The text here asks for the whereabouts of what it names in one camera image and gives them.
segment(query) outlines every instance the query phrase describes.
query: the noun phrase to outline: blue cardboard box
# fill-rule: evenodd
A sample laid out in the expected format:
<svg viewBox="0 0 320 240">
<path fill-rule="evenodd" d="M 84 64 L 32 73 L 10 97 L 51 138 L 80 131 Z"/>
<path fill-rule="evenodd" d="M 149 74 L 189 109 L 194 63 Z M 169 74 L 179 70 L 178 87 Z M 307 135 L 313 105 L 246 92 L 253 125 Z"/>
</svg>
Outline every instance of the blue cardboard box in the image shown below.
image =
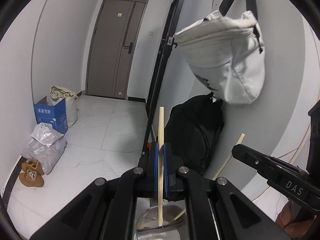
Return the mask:
<svg viewBox="0 0 320 240">
<path fill-rule="evenodd" d="M 37 124 L 41 122 L 49 123 L 53 129 L 65 134 L 68 131 L 66 100 L 63 99 L 55 106 L 47 104 L 47 97 L 42 98 L 37 104 L 33 105 Z"/>
</svg>

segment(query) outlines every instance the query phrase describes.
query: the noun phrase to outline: black door handle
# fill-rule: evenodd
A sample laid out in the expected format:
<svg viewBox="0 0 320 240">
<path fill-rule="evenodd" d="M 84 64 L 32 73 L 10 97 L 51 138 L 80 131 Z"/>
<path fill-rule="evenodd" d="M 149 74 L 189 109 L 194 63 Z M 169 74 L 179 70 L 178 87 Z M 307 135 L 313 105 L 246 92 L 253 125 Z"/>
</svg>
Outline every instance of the black door handle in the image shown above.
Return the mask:
<svg viewBox="0 0 320 240">
<path fill-rule="evenodd" d="M 132 52 L 132 47 L 133 47 L 133 42 L 130 42 L 129 46 L 123 46 L 124 49 L 129 49 L 128 54 L 131 54 Z"/>
</svg>

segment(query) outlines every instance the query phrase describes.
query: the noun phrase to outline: black backpack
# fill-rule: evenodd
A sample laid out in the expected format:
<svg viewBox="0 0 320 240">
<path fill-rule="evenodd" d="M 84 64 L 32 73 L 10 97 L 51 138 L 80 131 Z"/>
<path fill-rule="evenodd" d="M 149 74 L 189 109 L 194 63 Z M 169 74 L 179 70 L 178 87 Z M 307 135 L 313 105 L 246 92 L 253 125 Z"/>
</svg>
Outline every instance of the black backpack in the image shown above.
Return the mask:
<svg viewBox="0 0 320 240">
<path fill-rule="evenodd" d="M 212 93 L 195 96 L 172 108 L 164 128 L 164 141 L 172 154 L 190 169 L 204 174 L 210 165 L 224 120 L 222 100 L 212 102 Z"/>
</svg>

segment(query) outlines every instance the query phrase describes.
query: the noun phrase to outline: silver bolt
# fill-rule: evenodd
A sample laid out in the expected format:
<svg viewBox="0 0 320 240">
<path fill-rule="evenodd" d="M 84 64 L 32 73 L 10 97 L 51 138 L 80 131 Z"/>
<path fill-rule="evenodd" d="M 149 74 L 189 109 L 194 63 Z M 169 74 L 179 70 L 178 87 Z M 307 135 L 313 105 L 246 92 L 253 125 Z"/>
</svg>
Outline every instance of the silver bolt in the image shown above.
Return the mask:
<svg viewBox="0 0 320 240">
<path fill-rule="evenodd" d="M 102 186 L 106 181 L 103 178 L 97 178 L 94 183 L 96 186 Z"/>
<path fill-rule="evenodd" d="M 217 182 L 218 182 L 219 185 L 222 185 L 222 186 L 224 186 L 224 185 L 226 185 L 228 183 L 227 179 L 224 178 L 224 177 L 217 178 Z"/>
<path fill-rule="evenodd" d="M 186 167 L 186 166 L 181 166 L 181 167 L 179 168 L 179 172 L 186 174 L 186 173 L 189 172 L 189 168 Z"/>
<path fill-rule="evenodd" d="M 141 168 L 141 167 L 135 167 L 135 168 L 133 169 L 133 173 L 135 173 L 135 174 L 141 174 L 141 173 L 143 173 L 143 168 Z"/>
</svg>

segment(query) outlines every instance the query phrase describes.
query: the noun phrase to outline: brown boot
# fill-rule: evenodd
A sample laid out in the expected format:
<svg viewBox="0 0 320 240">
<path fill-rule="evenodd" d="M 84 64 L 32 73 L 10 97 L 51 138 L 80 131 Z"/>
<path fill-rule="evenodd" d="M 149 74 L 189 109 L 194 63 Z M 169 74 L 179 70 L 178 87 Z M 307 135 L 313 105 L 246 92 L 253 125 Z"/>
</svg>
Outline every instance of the brown boot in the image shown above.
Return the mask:
<svg viewBox="0 0 320 240">
<path fill-rule="evenodd" d="M 44 185 L 43 178 L 33 170 L 26 170 L 19 174 L 19 179 L 26 187 L 42 187 Z"/>
<path fill-rule="evenodd" d="M 37 173 L 39 173 L 39 175 L 44 175 L 41 163 L 34 158 L 31 158 L 30 160 L 26 161 L 25 163 L 22 163 L 21 169 L 24 172 L 26 172 L 27 169 L 30 169 L 30 170 L 36 171 Z"/>
</svg>

